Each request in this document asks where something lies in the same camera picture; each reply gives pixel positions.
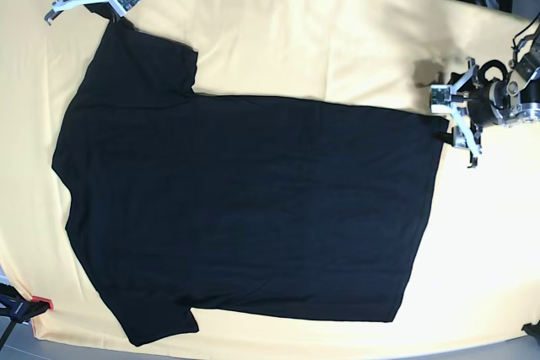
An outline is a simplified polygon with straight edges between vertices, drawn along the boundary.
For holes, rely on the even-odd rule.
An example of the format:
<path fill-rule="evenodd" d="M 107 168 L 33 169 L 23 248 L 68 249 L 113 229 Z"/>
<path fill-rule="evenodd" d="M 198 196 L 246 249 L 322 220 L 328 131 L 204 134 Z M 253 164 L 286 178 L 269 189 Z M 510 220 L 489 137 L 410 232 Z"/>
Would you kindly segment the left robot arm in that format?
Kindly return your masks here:
<path fill-rule="evenodd" d="M 512 39 L 506 64 L 490 60 L 482 66 L 471 59 L 465 73 L 450 81 L 451 117 L 455 125 L 439 139 L 469 152 L 469 167 L 478 165 L 483 130 L 539 122 L 539 29 Z"/>

